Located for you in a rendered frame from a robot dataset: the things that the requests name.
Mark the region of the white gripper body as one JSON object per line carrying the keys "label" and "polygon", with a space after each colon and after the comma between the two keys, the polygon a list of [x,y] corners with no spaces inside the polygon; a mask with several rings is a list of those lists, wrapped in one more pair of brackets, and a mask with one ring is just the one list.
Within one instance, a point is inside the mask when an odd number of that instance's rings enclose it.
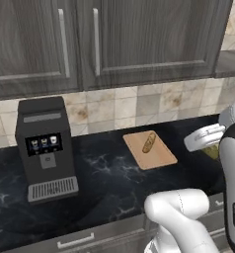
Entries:
{"label": "white gripper body", "polygon": [[225,132],[225,126],[214,124],[199,128],[184,138],[189,152],[194,152],[218,143]]}

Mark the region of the wooden cutting board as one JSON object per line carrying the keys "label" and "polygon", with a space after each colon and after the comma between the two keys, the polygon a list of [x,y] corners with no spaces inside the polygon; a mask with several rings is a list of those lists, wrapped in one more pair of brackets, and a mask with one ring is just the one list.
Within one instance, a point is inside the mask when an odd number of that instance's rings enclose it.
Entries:
{"label": "wooden cutting board", "polygon": [[123,140],[141,170],[173,165],[178,162],[176,156],[156,133],[155,142],[148,153],[143,153],[142,148],[149,134],[154,130],[125,134]]}

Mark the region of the olive green object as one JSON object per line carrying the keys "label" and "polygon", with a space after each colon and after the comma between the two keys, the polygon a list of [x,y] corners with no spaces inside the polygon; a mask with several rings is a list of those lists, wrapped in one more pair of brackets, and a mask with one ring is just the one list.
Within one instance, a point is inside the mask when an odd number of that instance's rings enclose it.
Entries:
{"label": "olive green object", "polygon": [[212,146],[206,147],[202,150],[208,157],[213,160],[217,160],[219,158],[219,144],[216,143]]}

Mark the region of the brown baguette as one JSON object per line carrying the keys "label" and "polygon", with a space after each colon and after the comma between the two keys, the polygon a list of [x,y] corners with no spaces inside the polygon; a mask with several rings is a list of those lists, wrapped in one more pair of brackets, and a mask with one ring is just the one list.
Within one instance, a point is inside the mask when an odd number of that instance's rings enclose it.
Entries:
{"label": "brown baguette", "polygon": [[156,133],[151,132],[143,145],[143,148],[142,148],[143,153],[148,153],[151,150],[151,148],[155,142],[155,139],[156,139]]}

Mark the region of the grey narrow drawer front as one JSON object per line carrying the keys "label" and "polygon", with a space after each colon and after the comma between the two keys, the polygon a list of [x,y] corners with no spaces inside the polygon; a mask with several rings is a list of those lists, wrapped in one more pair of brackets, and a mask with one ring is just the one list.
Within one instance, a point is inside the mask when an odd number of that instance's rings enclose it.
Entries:
{"label": "grey narrow drawer front", "polygon": [[218,207],[215,201],[223,201],[223,194],[219,193],[209,196],[209,211],[202,216],[199,221],[206,227],[210,236],[214,240],[226,239],[224,225],[224,205]]}

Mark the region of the dark grey wood cupboard door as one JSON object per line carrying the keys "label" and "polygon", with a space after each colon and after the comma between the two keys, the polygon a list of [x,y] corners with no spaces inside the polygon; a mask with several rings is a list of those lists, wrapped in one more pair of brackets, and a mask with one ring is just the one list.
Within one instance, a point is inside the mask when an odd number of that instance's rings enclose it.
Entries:
{"label": "dark grey wood cupboard door", "polygon": [[[63,9],[70,78],[58,9]],[[0,0],[0,100],[79,91],[74,0]]]}
{"label": "dark grey wood cupboard door", "polygon": [[[233,0],[77,0],[81,71],[87,90],[213,74]],[[99,10],[100,76],[93,8]]]}

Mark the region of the grey wide drawer front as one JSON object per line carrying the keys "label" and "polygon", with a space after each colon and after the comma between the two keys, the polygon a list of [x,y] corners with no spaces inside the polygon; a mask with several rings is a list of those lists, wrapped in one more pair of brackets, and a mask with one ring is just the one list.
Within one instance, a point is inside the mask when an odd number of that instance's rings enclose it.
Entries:
{"label": "grey wide drawer front", "polygon": [[[86,243],[65,249],[58,249],[57,242],[70,242],[95,233],[95,239]],[[18,247],[3,253],[102,253],[117,249],[117,253],[126,246],[131,246],[131,253],[140,247],[143,250],[145,244],[151,238],[150,221],[144,214],[130,218],[106,223],[100,226],[73,232],[59,237],[54,237],[42,242]]]}

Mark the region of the black coffee machine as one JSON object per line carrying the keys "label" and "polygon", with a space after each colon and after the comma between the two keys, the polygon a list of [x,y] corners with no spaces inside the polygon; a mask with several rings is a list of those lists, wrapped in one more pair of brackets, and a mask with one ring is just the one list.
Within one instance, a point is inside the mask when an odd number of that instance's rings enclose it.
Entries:
{"label": "black coffee machine", "polygon": [[61,96],[20,101],[15,138],[31,204],[78,194],[71,130]]}

